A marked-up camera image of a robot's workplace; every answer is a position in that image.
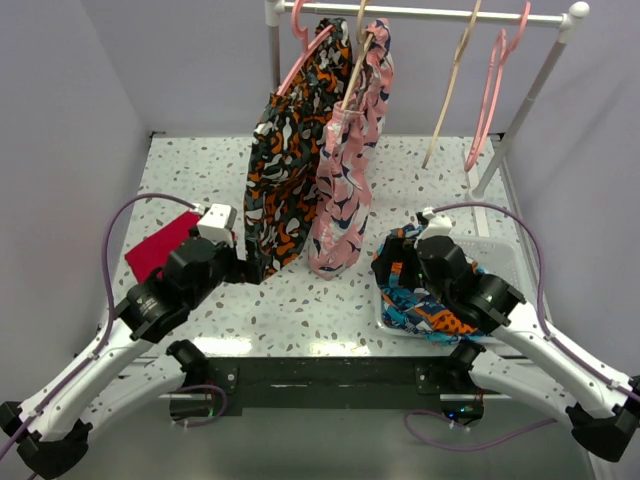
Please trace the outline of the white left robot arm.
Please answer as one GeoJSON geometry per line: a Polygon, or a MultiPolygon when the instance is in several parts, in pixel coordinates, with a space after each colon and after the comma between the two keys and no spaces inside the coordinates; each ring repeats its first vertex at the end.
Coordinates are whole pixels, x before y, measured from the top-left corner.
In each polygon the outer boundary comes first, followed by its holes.
{"type": "Polygon", "coordinates": [[[95,339],[47,386],[22,401],[1,405],[1,428],[24,464],[43,479],[75,467],[98,430],[152,397],[207,380],[204,354],[176,341],[142,379],[127,378],[114,397],[103,391],[131,363],[160,343],[221,284],[238,282],[244,265],[231,239],[191,236],[173,250],[109,314],[95,339]]]}

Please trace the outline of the blue orange patterned shorts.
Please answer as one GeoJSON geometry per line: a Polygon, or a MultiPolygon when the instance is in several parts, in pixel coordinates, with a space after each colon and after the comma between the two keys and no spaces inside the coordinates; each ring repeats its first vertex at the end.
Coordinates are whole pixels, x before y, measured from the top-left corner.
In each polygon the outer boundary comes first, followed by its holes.
{"type": "MultiPolygon", "coordinates": [[[[388,235],[415,240],[421,230],[421,225],[409,223],[390,230],[388,235]]],[[[379,291],[381,321],[391,329],[422,337],[436,345],[454,345],[461,340],[486,338],[477,328],[460,321],[426,289],[379,291]]]]}

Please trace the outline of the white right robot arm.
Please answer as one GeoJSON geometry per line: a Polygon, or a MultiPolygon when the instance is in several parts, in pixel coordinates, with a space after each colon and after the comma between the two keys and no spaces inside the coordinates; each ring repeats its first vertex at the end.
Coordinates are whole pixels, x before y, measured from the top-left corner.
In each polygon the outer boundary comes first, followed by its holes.
{"type": "Polygon", "coordinates": [[[570,426],[591,454],[621,459],[639,428],[639,379],[589,354],[539,318],[524,295],[484,273],[449,236],[390,238],[372,262],[379,281],[396,275],[402,287],[424,288],[463,324],[514,348],[541,369],[518,373],[470,341],[445,369],[459,393],[474,386],[500,391],[570,426]]]}

